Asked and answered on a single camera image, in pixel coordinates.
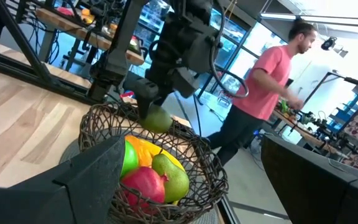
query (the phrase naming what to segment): man's arm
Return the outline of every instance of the man's arm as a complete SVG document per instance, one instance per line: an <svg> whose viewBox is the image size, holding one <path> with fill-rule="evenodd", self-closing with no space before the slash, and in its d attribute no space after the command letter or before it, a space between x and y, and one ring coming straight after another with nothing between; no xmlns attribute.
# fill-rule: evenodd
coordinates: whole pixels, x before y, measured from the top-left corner
<svg viewBox="0 0 358 224"><path fill-rule="evenodd" d="M252 73L252 78L265 90L277 93L286 99L291 97L290 92L284 88L284 86L278 84L278 82L264 69L256 68Z"/></svg>

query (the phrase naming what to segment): wicker basket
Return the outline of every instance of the wicker basket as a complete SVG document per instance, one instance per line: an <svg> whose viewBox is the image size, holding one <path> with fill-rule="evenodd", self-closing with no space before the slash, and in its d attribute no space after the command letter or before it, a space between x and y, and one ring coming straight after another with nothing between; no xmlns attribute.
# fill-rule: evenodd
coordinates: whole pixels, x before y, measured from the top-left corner
<svg viewBox="0 0 358 224"><path fill-rule="evenodd" d="M146 139L174 155L190 179L190 191L178 205L161 204L120 184L112 198L109 219L116 223L190 223L210 211L227 193L227 175L221 165L212 166L214 154L192 129L174 121L167 133L155 134L141 128L136 105L106 103L92 106L80 125L78 144L83 152L110 136L131 134ZM129 190L149 203L152 212L130 206L124 196Z"/></svg>

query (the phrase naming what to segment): green pear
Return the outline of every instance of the green pear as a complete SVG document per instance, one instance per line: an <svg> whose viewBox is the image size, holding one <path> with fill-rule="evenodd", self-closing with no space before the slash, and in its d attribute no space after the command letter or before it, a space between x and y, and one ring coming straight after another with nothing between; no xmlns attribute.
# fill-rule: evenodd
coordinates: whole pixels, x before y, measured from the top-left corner
<svg viewBox="0 0 358 224"><path fill-rule="evenodd" d="M142 128L154 133L165 133L169 130L173 120L162 107L151 104L145 119L140 119Z"/></svg>
<svg viewBox="0 0 358 224"><path fill-rule="evenodd" d="M159 175L165 174L168 177L168 181L164 183L165 203L174 202L186 196L189 191L189 177L166 155L155 155L152 161L152 169Z"/></svg>

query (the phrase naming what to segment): light wood surface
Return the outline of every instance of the light wood surface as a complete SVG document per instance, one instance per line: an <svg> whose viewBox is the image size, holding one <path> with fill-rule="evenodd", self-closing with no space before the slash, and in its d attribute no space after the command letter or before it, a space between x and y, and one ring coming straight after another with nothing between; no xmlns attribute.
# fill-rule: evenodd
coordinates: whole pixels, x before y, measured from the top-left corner
<svg viewBox="0 0 358 224"><path fill-rule="evenodd" d="M22 53L3 45L0 53L28 63ZM87 82L51 65L48 68L56 76ZM65 148L78 137L81 118L88 110L88 105L0 73L0 187L56 166ZM173 119L190 125L176 116Z"/></svg>
<svg viewBox="0 0 358 224"><path fill-rule="evenodd" d="M46 9L37 9L35 15L39 21L46 23L46 25L54 26L56 29L61 31L66 31L67 34L70 34L80 40L84 40L86 33L88 32L87 29L81 28L79 25L76 25L75 23L72 23L69 20L60 17ZM94 33L92 33L89 37L88 43L93 47L97 47L102 50L107 50L111 45L110 40L107 40L104 37ZM142 55L139 55L130 50L127 50L126 56L133 65L142 65L144 63L144 58Z"/></svg>
<svg viewBox="0 0 358 224"><path fill-rule="evenodd" d="M317 147L320 147L324 144L322 140L316 139L313 135L311 135L307 129L303 129L297 125L294 125L294 123L296 124L296 121L290 121L288 118L284 117L281 112L274 110L273 114L289 125L289 127L294 128L294 130L297 131L306 141L314 144ZM323 149L329 151L330 153L338 153L337 149L328 144L325 144Z"/></svg>
<svg viewBox="0 0 358 224"><path fill-rule="evenodd" d="M22 63L25 63L27 65L30 65L30 62L26 59L25 55L20 53L20 52L17 52L15 50L12 50L10 49L9 47L6 47L2 44L0 44L0 54L3 54L7 57L10 57L10 58L13 58L15 60L18 60ZM55 75L56 77L60 77L60 78L64 78L72 83L75 83L77 85L80 85L80 86L83 86L85 88L89 88L91 86L91 83L84 79L84 78L81 78L79 77L78 75L74 75L70 72L66 72L60 68L57 68L57 67L54 67L52 65L49 65L47 63L44 63L46 64L47 68L49 69L49 72L52 74L52 75Z"/></svg>

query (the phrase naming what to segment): pink t-shirt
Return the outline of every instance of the pink t-shirt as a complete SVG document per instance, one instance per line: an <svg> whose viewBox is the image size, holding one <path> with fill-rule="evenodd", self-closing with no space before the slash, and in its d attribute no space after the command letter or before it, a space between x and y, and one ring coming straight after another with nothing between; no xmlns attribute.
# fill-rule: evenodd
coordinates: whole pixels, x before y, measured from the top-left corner
<svg viewBox="0 0 358 224"><path fill-rule="evenodd" d="M288 81L291 69L291 58L287 46L271 47L267 49L256 61L254 67L245 81L249 89L249 94L245 98L235 98L233 105L247 114L267 121L273 113L279 95L271 91L264 90L252 78L252 74L257 68L261 68L271 75L276 81L284 86ZM240 86L237 94L243 95L244 87Z"/></svg>

